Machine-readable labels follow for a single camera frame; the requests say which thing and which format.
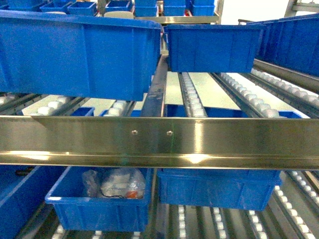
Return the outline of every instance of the shelving rack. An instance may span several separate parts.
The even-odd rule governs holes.
[[[223,1],[219,1],[219,4],[220,15],[203,17],[204,20],[195,17],[156,19],[162,24],[219,22]],[[255,212],[161,204],[155,176],[150,222],[143,233],[65,231],[59,224],[53,207],[43,203],[16,238],[319,238],[318,109],[269,84],[261,77],[242,74],[312,118],[262,119],[263,115],[238,94],[222,75],[209,73],[212,80],[251,119],[198,118],[190,107],[189,95],[183,87],[185,74],[179,74],[183,102],[189,118],[167,118],[164,98],[168,65],[164,43],[163,49],[140,118],[128,117],[135,102],[127,102],[121,117],[69,117],[88,98],[73,98],[55,112],[55,116],[48,117],[17,116],[23,108],[46,95],[19,96],[2,105],[0,164],[283,170],[283,184],[275,188],[266,209]],[[255,60],[254,68],[319,93],[318,78],[259,60]],[[28,138],[31,133],[35,135],[34,132],[36,137],[30,142]],[[240,135],[240,139],[234,140],[234,135]],[[112,140],[118,137],[121,142]]]

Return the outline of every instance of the white wall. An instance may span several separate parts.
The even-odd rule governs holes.
[[[237,25],[238,19],[263,21],[284,17],[288,0],[224,0],[221,24]]]

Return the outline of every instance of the item in bin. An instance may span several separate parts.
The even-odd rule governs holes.
[[[95,198],[99,196],[100,180],[98,173],[94,170],[86,171],[82,174],[82,180],[87,197]]]
[[[140,199],[144,195],[145,178],[135,168],[118,168],[106,172],[101,192],[106,197]]]

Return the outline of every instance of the blue plastic bin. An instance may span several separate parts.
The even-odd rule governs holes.
[[[46,5],[47,3],[48,2],[45,1],[34,6],[22,6],[22,7],[15,7],[15,6],[9,5],[8,9],[13,11],[40,11],[40,7],[42,7],[43,5]]]
[[[7,9],[8,7],[9,6],[6,0],[0,0],[0,9]]]
[[[0,238],[14,238],[46,193],[64,171],[64,167],[37,166],[27,176],[16,176],[16,170],[27,166],[0,166]]]
[[[156,16],[158,6],[135,6],[135,16]]]
[[[158,51],[160,30],[153,21],[0,10],[0,90],[142,101],[145,68],[158,58],[146,51]]]
[[[130,0],[112,0],[105,6],[105,11],[131,11],[132,1]]]
[[[193,16],[214,16],[215,6],[195,6],[191,4],[190,11]]]
[[[48,11],[62,11],[65,13],[68,13],[68,6],[70,6],[72,2],[50,2],[42,7],[40,7],[40,10],[42,12],[48,12]]]
[[[71,116],[94,116],[94,107],[80,107]]]
[[[173,72],[251,72],[262,26],[169,25]]]
[[[66,230],[142,232],[148,224],[152,192],[152,169],[141,168],[146,187],[142,199],[110,199],[83,197],[82,173],[96,170],[100,178],[102,167],[68,167],[45,197],[53,204]]]
[[[141,6],[155,6],[157,5],[157,0],[135,0],[135,7],[141,7]]]
[[[164,6],[183,6],[185,0],[164,0]]]
[[[164,4],[164,15],[165,16],[184,16],[186,6],[166,6]]]
[[[43,0],[7,0],[9,7],[12,9],[31,8],[31,7],[40,5],[44,2],[47,3],[47,1],[43,1]]]
[[[161,203],[262,211],[281,183],[279,171],[158,170]]]
[[[68,7],[68,11],[70,14],[75,15],[95,16],[98,10],[96,7],[96,2],[76,1]]]
[[[192,0],[195,6],[214,6],[215,0]]]

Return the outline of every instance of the plastic bag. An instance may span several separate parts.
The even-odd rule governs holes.
[[[100,180],[98,172],[94,170],[86,171],[82,174],[82,180],[85,188],[84,195],[86,197],[99,197],[100,196]]]
[[[118,168],[107,172],[101,183],[104,197],[139,199],[145,191],[145,178],[136,168]]]

